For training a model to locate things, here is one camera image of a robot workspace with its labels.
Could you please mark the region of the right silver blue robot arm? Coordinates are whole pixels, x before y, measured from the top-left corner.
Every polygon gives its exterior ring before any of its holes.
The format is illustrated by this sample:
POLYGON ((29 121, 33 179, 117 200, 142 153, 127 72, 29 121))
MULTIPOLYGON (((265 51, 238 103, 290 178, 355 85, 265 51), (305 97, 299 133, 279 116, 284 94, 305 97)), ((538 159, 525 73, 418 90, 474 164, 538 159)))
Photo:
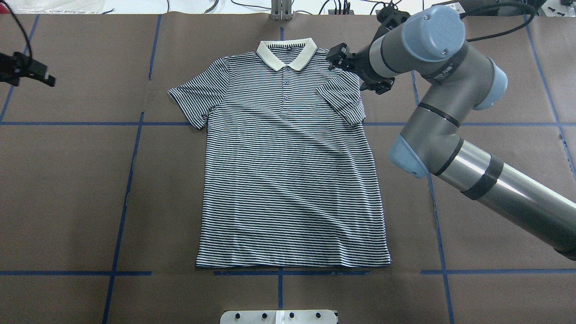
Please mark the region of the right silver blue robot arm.
POLYGON ((432 174, 575 259, 575 203, 461 138, 472 110, 490 108, 508 86, 505 72, 466 41, 457 11, 436 5, 411 17, 377 15, 380 27, 357 53, 345 43, 326 55, 330 68, 353 72, 361 90, 389 91, 395 76, 418 72, 430 88, 388 152, 412 176, 432 174))

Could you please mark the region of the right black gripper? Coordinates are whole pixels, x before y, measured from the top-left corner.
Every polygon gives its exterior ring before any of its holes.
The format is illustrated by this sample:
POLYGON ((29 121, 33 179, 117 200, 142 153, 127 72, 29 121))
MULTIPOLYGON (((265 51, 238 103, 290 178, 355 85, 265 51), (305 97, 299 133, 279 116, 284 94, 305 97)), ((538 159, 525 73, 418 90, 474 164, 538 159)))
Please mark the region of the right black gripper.
POLYGON ((362 81, 360 91, 369 90, 382 95, 390 91, 395 83, 394 77, 381 76, 373 69, 368 51, 363 49, 358 53, 352 53, 346 43, 340 43, 329 49, 326 61, 329 63, 329 70, 339 68, 356 74, 362 81))

